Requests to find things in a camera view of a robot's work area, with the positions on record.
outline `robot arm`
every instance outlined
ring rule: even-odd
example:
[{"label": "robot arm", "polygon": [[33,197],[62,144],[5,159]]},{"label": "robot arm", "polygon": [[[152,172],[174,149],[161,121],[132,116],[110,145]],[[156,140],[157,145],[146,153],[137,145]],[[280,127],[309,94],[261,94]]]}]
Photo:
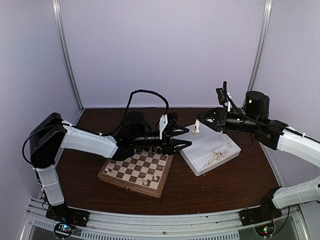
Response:
[{"label": "robot arm", "polygon": [[[248,91],[243,111],[238,109],[227,94],[227,83],[217,88],[219,103],[216,107],[197,115],[197,120],[216,132],[226,130],[248,132],[263,145],[298,156],[320,168],[320,141],[300,133],[286,123],[270,120],[269,97],[258,91]],[[230,112],[227,103],[232,105]],[[287,206],[320,200],[320,176],[291,187],[271,189],[261,200],[259,208],[240,212],[242,224],[256,224],[280,217],[279,209]]]},{"label": "robot arm", "polygon": [[136,148],[158,148],[162,154],[173,155],[191,145],[191,142],[172,137],[188,132],[177,124],[176,113],[160,118],[159,130],[152,130],[141,112],[131,112],[121,121],[115,136],[86,130],[61,118],[58,113],[49,115],[36,127],[25,141],[30,141],[30,163],[43,188],[49,211],[47,217],[79,226],[87,224],[88,212],[69,208],[59,183],[55,158],[59,149],[74,149],[124,161],[135,153]]}]

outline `black cable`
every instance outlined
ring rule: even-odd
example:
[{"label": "black cable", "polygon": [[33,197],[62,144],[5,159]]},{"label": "black cable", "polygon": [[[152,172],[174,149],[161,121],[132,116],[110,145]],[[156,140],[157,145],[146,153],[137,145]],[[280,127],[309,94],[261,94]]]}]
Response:
[{"label": "black cable", "polygon": [[26,147],[27,142],[28,142],[29,139],[30,139],[32,136],[34,136],[35,134],[37,134],[37,133],[39,133],[39,132],[41,132],[41,131],[43,131],[43,130],[52,128],[53,126],[54,126],[54,125],[45,126],[45,127],[41,128],[41,129],[39,129],[39,130],[31,133],[31,134],[26,138],[26,140],[24,141],[24,143],[23,143],[23,145],[22,145],[22,156],[23,156],[23,159],[24,159],[28,164],[31,164],[31,165],[32,165],[31,161],[29,161],[29,160],[27,159],[26,155],[25,155],[25,147]]},{"label": "black cable", "polygon": [[286,225],[286,223],[288,221],[289,216],[290,216],[290,206],[288,206],[288,215],[286,216],[284,223],[282,224],[282,226],[279,228],[278,231],[276,231],[275,233],[272,234],[272,236],[278,234],[284,228],[284,226]]},{"label": "black cable", "polygon": [[244,143],[240,143],[236,140],[235,136],[234,136],[234,133],[239,133],[239,132],[236,132],[236,131],[232,131],[231,135],[232,135],[232,138],[234,140],[234,142],[238,145],[242,145],[242,146],[247,146],[247,147],[251,147],[255,142],[254,142],[254,139],[252,137],[252,133],[250,133],[250,139],[251,139],[251,143],[250,144],[244,144]]},{"label": "black cable", "polygon": [[320,144],[320,141],[319,141],[319,140],[317,140],[317,139],[315,139],[315,138],[313,138],[313,137],[311,137],[311,136],[303,135],[301,132],[296,131],[296,130],[292,130],[292,129],[289,128],[289,127],[285,127],[284,129],[287,130],[287,131],[289,131],[289,132],[291,132],[291,133],[293,133],[293,134],[296,134],[296,135],[298,135],[298,136],[300,136],[300,137],[304,137],[304,138],[306,138],[306,139],[309,139],[309,140],[311,140],[311,141],[316,142],[317,144]]},{"label": "black cable", "polygon": [[103,134],[103,136],[112,135],[112,134],[116,133],[119,130],[119,128],[121,127],[122,120],[125,118],[125,116],[128,113],[128,109],[130,107],[132,97],[133,97],[134,94],[137,94],[137,93],[152,94],[152,95],[155,95],[155,96],[161,98],[165,103],[165,112],[164,112],[164,114],[167,114],[168,109],[169,109],[169,103],[168,103],[167,99],[164,96],[162,96],[161,94],[159,94],[159,93],[157,93],[155,91],[151,91],[151,90],[139,89],[139,90],[133,91],[133,92],[130,93],[130,97],[129,97],[128,103],[127,103],[127,105],[125,107],[125,111],[124,111],[124,114],[122,116],[122,119],[120,120],[119,125],[112,132],[109,132],[107,134]]},{"label": "black cable", "polygon": [[46,211],[51,211],[53,213],[53,215],[57,218],[57,219],[61,219],[63,220],[61,217],[58,217],[58,215],[54,212],[54,210],[50,207],[50,204],[48,203],[48,209],[45,208],[44,204],[45,203],[48,203],[48,201],[44,201],[41,205],[42,205],[42,208]]},{"label": "black cable", "polygon": [[[44,210],[46,210],[46,211],[51,211],[51,212],[55,215],[56,218],[60,219],[60,217],[58,217],[58,216],[56,215],[56,213],[53,211],[53,209],[50,207],[50,204],[48,204],[48,209],[45,208],[44,204],[47,203],[47,202],[48,202],[48,201],[44,201],[44,202],[41,204],[41,205],[42,205],[42,208],[43,208]],[[70,225],[69,223],[67,223],[67,222],[65,222],[65,221],[58,222],[58,223],[54,226],[53,232],[54,232],[55,236],[58,237],[58,238],[61,238],[61,237],[60,237],[59,235],[57,235],[57,233],[56,233],[56,229],[58,228],[58,226],[59,226],[60,224],[64,224],[64,225],[66,225],[66,226],[68,226],[69,228],[72,229],[72,232],[70,232],[70,233],[69,233],[68,235],[66,235],[66,236],[63,236],[64,239],[70,237],[70,236],[72,235],[72,233],[74,232],[75,226],[72,226],[72,225]]]}]

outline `purple wall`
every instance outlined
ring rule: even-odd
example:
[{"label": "purple wall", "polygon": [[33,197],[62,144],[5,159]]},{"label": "purple wall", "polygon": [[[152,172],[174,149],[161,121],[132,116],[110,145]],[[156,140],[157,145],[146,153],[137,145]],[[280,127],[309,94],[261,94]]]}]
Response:
[{"label": "purple wall", "polygon": [[[320,139],[320,1],[273,1],[270,29],[255,89],[270,97],[270,118]],[[320,175],[312,164],[269,151],[285,186]],[[320,204],[310,203],[307,220],[319,239]]]},{"label": "purple wall", "polygon": [[[71,63],[85,107],[124,107],[150,89],[171,106],[218,105],[228,81],[242,105],[260,35],[264,1],[61,1]],[[163,106],[135,96],[133,106]]]},{"label": "purple wall", "polygon": [[0,1],[0,35],[0,239],[13,240],[40,192],[22,144],[51,112],[75,121],[78,109],[51,1]]}]

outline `white box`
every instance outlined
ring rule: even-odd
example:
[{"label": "white box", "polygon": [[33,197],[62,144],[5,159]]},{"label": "white box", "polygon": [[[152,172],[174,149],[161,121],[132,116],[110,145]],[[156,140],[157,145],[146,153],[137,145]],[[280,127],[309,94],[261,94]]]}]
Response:
[{"label": "white box", "polygon": [[231,138],[216,132],[204,124],[200,125],[200,133],[192,134],[194,125],[187,126],[188,133],[174,138],[192,142],[180,151],[182,157],[196,176],[200,176],[237,157],[241,148]]}]

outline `brown tabletop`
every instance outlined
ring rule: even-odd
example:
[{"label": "brown tabletop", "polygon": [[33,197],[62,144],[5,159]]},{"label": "brown tabletop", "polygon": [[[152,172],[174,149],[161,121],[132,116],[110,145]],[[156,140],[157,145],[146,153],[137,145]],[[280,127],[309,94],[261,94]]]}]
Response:
[{"label": "brown tabletop", "polygon": [[[171,108],[178,113],[178,124],[192,125],[206,108]],[[133,108],[155,124],[163,108]],[[118,124],[124,109],[86,109],[78,126],[108,133]],[[234,134],[238,143],[250,144],[248,133]],[[71,207],[119,214],[177,215],[213,213],[257,206],[266,192],[278,186],[274,173],[257,141],[239,145],[238,157],[202,176],[195,176],[177,153],[162,193],[155,198],[98,179],[105,163],[101,156],[65,149],[57,172],[66,202]]]}]

